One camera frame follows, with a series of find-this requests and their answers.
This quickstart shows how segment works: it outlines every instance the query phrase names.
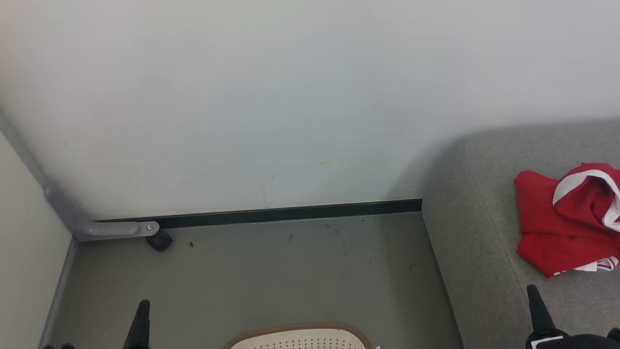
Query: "wall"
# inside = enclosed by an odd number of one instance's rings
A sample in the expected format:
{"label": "wall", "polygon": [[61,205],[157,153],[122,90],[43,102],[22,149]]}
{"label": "wall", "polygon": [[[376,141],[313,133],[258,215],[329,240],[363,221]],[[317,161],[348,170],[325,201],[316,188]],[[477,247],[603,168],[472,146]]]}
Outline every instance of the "wall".
{"label": "wall", "polygon": [[0,105],[98,218],[421,197],[460,135],[620,112],[613,0],[2,3]]}
{"label": "wall", "polygon": [[2,134],[0,222],[0,348],[38,348],[71,234]]}

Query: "black baseboard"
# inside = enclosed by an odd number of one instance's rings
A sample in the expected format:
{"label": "black baseboard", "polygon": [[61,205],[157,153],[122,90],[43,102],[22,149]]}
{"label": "black baseboard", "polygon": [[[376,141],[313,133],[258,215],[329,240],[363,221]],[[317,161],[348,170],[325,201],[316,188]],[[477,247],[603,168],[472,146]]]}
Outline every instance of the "black baseboard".
{"label": "black baseboard", "polygon": [[354,215],[390,214],[401,212],[420,212],[422,199],[366,202],[363,204],[338,204],[322,206],[287,207],[282,209],[262,209],[251,211],[215,212],[204,214],[170,215],[162,217],[142,217],[134,219],[106,220],[105,222],[146,222],[154,220],[162,229],[200,227],[204,225],[276,222],[278,220],[298,220]]}

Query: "gray floor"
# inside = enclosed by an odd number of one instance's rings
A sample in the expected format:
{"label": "gray floor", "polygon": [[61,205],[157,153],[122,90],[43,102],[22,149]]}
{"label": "gray floor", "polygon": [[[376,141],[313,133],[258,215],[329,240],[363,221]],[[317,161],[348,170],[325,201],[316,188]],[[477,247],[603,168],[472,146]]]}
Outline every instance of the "gray floor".
{"label": "gray floor", "polygon": [[164,253],[142,238],[80,245],[54,344],[120,349],[149,299],[153,349],[298,322],[352,325],[373,348],[461,347],[419,213],[170,233]]}

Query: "metal bracket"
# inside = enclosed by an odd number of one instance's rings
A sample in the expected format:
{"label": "metal bracket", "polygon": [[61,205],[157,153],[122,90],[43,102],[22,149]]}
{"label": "metal bracket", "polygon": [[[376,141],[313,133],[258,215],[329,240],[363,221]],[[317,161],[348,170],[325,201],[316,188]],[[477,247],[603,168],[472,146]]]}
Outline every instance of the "metal bracket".
{"label": "metal bracket", "polygon": [[94,222],[77,202],[60,187],[49,182],[43,188],[45,199],[78,241],[147,237],[159,231],[157,222]]}

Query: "white stripe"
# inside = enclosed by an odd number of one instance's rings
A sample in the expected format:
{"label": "white stripe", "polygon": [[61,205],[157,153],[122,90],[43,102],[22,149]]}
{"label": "white stripe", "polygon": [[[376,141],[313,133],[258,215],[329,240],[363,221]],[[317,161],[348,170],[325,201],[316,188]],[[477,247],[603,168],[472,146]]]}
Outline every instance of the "white stripe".
{"label": "white stripe", "polygon": [[575,268],[574,270],[596,271],[598,269],[601,269],[601,270],[606,270],[606,271],[612,271],[617,265],[618,265],[618,259],[614,256],[611,256],[609,258],[605,258],[604,260],[600,260],[600,261],[596,261],[596,262],[588,263],[586,265],[579,266]]}
{"label": "white stripe", "polygon": [[552,340],[560,340],[560,339],[564,339],[564,337],[558,336],[558,337],[551,337],[551,338],[543,338],[543,339],[539,339],[539,340],[533,340],[530,344],[532,344],[532,349],[536,349],[540,343],[550,342]]}
{"label": "white stripe", "polygon": [[553,194],[553,205],[555,205],[559,199],[562,199],[566,194],[570,193],[573,189],[577,188],[583,181],[591,177],[597,177],[605,180],[609,188],[614,192],[614,201],[603,216],[603,225],[609,229],[620,232],[620,222],[616,223],[616,219],[620,217],[620,190],[616,182],[611,179],[610,175],[601,170],[587,170],[584,172],[574,173],[570,176],[566,176],[556,187],[556,191]]}

